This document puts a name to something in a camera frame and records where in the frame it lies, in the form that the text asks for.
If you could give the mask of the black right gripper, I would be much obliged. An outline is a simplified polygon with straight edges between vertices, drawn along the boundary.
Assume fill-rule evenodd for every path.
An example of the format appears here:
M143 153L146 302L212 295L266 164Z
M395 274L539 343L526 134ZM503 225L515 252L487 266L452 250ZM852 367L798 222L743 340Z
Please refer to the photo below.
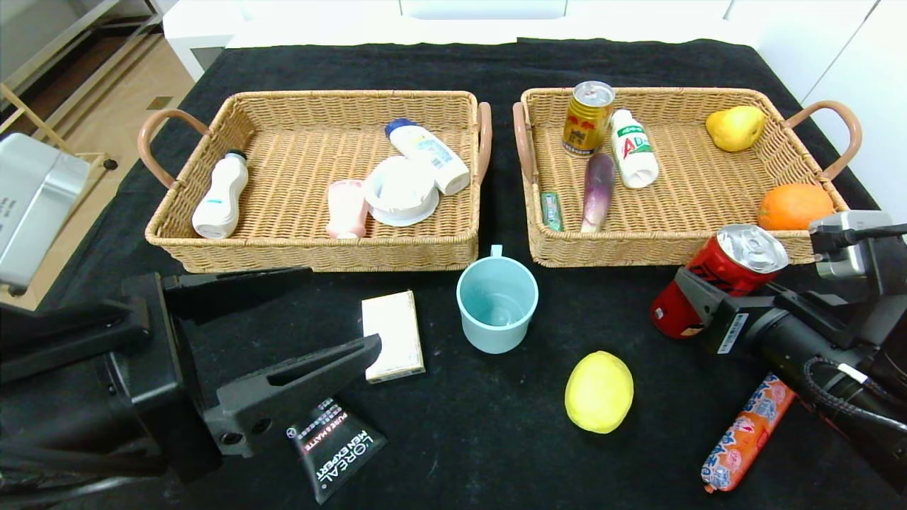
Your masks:
M791 390L806 390L807 361L835 355L832 342L817 329L835 304L832 295L782 291L729 297L686 267L678 269L674 282L706 327L701 339L708 352L754 356Z

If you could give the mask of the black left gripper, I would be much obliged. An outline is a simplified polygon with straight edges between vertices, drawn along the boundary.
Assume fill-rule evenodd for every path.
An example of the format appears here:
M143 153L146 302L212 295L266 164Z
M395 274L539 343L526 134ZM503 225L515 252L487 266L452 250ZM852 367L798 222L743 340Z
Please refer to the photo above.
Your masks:
M382 351L377 334L243 375L217 389L218 404L202 419L191 348L171 315L205 323L250 310L292 293L309 273L279 268L162 281L150 273L123 281L123 296L145 313L147 325L94 361L105 397L104 445L148 439L179 481L194 483L222 465L221 454L251 458L271 448L285 429L364 375Z

